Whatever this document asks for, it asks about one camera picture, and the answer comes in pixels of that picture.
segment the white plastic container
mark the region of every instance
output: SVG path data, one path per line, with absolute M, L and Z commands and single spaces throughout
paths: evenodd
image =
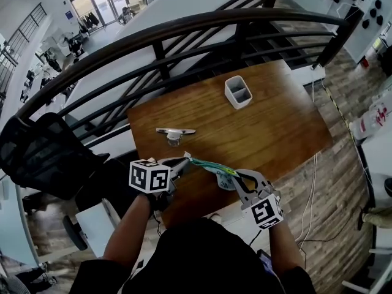
M 252 93 L 239 75 L 225 82 L 225 96 L 235 109 L 245 107 L 252 100 Z

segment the black sleeve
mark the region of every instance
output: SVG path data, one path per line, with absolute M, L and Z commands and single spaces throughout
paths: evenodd
M 281 283 L 286 294 L 316 294 L 311 277 L 301 267 L 285 272 L 281 277 Z
M 128 269 L 110 260 L 88 260 L 81 263 L 69 293 L 117 294 L 130 273 Z

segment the white cube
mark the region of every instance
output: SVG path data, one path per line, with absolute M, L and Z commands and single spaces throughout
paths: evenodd
M 170 167 L 148 160 L 136 160 L 130 163 L 129 186 L 144 193 L 156 193 L 169 190 Z
M 245 218 L 261 230 L 270 228 L 283 220 L 281 204 L 274 194 L 246 208 L 243 213 L 245 214 Z

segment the red object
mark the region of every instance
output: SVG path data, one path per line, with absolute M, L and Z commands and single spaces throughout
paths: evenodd
M 366 60 L 366 58 L 362 59 L 361 64 L 363 67 L 369 67 L 369 62 Z

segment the khaki pants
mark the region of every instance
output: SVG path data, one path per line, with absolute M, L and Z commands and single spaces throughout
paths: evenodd
M 392 207 L 369 208 L 367 213 L 362 214 L 362 220 L 376 227 L 392 228 Z

